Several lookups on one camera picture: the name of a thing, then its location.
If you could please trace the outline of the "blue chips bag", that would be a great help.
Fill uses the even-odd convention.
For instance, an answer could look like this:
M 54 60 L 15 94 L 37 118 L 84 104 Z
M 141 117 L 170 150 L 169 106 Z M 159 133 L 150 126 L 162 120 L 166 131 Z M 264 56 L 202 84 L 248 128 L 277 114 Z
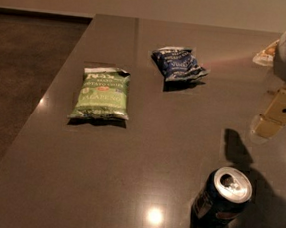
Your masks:
M 162 47 L 152 52 L 152 58 L 168 82 L 195 82 L 208 74 L 191 48 Z

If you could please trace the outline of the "green jalapeno chips bag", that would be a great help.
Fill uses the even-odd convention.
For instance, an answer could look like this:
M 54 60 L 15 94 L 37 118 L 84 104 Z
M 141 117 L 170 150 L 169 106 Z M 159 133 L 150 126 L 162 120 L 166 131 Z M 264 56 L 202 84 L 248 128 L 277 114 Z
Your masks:
M 84 68 L 82 87 L 69 118 L 127 120 L 130 79 L 120 68 Z

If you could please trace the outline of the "blue pepsi can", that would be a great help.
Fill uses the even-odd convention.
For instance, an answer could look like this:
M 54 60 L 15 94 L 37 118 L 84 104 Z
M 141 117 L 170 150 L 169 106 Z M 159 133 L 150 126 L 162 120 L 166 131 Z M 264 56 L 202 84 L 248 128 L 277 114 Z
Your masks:
M 216 169 L 193 202 L 196 224 L 224 228 L 246 209 L 252 199 L 252 184 L 245 174 L 232 167 Z

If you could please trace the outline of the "clear snack jar black lid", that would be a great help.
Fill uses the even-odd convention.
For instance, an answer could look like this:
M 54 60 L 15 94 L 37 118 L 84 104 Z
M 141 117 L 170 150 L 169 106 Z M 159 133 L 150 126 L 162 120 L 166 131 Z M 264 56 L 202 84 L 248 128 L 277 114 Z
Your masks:
M 253 63 L 264 67 L 270 66 L 272 68 L 277 45 L 278 41 L 274 41 L 273 43 L 270 43 L 264 50 L 256 53 L 253 58 Z

